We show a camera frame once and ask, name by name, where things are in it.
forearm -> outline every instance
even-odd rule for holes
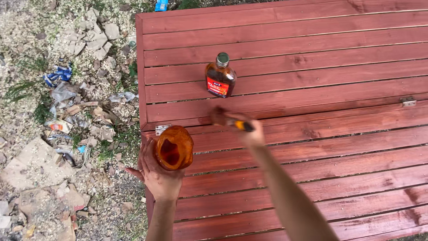
[[[156,202],[146,241],[171,241],[174,215],[175,201]]]
[[[336,235],[312,201],[265,147],[250,148],[263,169],[279,220],[293,241],[332,241]]]

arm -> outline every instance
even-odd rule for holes
[[[282,169],[265,146],[263,127],[257,120],[247,119],[255,127],[253,132],[239,131],[241,141],[263,170],[276,214],[293,241],[337,241],[334,231],[312,201]]]
[[[167,171],[155,157],[156,141],[152,138],[141,145],[138,169],[125,171],[138,177],[148,187],[155,199],[152,221],[147,231],[146,241],[171,241],[175,208],[183,183],[184,169]]]

blue plastic wrapper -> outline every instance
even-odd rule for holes
[[[166,11],[167,6],[168,6],[168,0],[158,0],[155,5],[155,12]]]
[[[85,152],[85,148],[86,148],[86,146],[83,145],[83,146],[79,146],[77,149],[79,150],[80,153],[83,153],[83,152]]]
[[[57,80],[58,78],[64,81],[70,80],[71,74],[73,73],[71,69],[71,62],[68,63],[68,67],[57,65],[54,65],[53,67],[56,68],[56,71],[54,73],[50,73],[43,76],[43,79],[49,87],[55,87],[56,84],[54,84],[53,81]]]

wooden bench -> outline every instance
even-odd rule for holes
[[[142,13],[136,26],[142,135],[182,125],[195,143],[175,241],[288,240],[256,163],[210,125],[216,105],[263,122],[268,148],[341,240],[428,231],[427,0]],[[219,52],[238,75],[227,99],[205,88]]]

hand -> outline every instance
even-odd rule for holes
[[[244,144],[247,149],[261,147],[265,145],[265,136],[263,134],[263,125],[258,120],[253,120],[246,115],[238,114],[238,113],[225,113],[226,116],[232,117],[235,119],[239,119],[241,121],[246,121],[255,129],[252,132],[246,132],[242,130],[235,130],[238,133],[239,139]]]
[[[127,167],[125,171],[139,178],[150,190],[156,202],[176,201],[183,183],[184,169],[167,171],[163,169],[155,154],[156,141],[147,139],[141,143],[138,155],[138,169]]]

